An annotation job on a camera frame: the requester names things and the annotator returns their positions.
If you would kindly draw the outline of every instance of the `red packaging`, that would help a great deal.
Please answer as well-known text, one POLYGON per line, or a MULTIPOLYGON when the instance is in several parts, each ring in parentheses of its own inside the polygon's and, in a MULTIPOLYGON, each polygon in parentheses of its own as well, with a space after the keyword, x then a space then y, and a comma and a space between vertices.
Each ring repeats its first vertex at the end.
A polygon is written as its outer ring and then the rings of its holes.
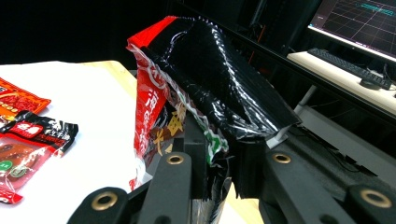
POLYGON ((17 203, 17 191, 51 156, 62 157, 74 142, 77 124, 24 110, 0 128, 0 202, 17 203))
POLYGON ((49 99, 38 97, 0 78, 0 115, 6 120, 22 110, 38 114, 50 103, 49 99))

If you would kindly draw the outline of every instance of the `keyboard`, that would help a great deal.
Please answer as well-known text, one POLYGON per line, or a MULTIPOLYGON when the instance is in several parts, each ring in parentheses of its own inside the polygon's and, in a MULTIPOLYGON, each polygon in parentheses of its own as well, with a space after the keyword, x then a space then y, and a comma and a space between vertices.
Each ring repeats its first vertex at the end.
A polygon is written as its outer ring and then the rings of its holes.
POLYGON ((391 80, 388 78, 383 78, 376 74, 371 73, 369 70, 358 67, 353 63, 349 63, 345 60, 342 60, 324 49, 309 49, 307 51, 309 54, 325 61, 326 63, 330 63, 336 67, 339 67, 350 74, 353 74, 357 77, 360 77, 364 81, 371 82, 384 90, 389 90, 390 85, 392 84, 391 80))

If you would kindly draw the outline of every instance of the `plastic wrapper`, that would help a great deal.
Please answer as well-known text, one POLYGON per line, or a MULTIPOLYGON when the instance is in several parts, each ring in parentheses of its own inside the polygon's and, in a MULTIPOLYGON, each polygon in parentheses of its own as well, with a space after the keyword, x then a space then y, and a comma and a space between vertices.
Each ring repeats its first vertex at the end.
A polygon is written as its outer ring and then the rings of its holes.
POLYGON ((0 128, 0 202, 20 201, 18 190, 50 156, 62 157, 77 133, 77 124, 27 110, 0 128))
MULTIPOLYGON (((165 105, 175 109, 172 113, 181 131, 185 112, 192 113, 209 143, 206 161, 210 167, 208 198, 194 201, 195 222, 217 223, 234 178, 231 171, 239 174, 233 181, 243 181, 242 175, 246 175, 240 171, 245 167, 233 167, 240 165, 233 162, 240 153, 230 149, 262 143, 280 129, 299 122, 298 117, 221 30, 208 21, 166 17, 131 36, 127 49, 136 57, 138 68, 134 148, 145 164, 142 167, 147 167, 158 151, 152 143, 163 140, 156 120, 165 105)), ((131 187, 139 186, 139 181, 138 176, 131 187)))
POLYGON ((50 103, 49 99, 38 97, 29 91, 0 78, 1 125, 13 120, 22 110, 38 114, 50 103))

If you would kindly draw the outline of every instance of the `chip bag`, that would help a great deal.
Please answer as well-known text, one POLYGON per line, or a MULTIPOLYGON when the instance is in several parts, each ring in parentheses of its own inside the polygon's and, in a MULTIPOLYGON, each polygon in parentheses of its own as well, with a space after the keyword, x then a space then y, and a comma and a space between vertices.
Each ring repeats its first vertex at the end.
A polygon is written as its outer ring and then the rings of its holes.
POLYGON ((62 157, 77 133, 77 124, 27 110, 0 128, 0 202, 19 202, 18 190, 50 156, 62 157))

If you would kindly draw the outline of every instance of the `monitor screen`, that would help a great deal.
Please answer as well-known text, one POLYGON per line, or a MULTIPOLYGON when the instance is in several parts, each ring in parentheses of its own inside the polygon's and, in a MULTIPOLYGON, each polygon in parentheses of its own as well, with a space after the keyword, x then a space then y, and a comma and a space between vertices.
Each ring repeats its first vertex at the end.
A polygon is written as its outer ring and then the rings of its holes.
POLYGON ((396 0, 322 0, 308 28, 396 63, 396 0))

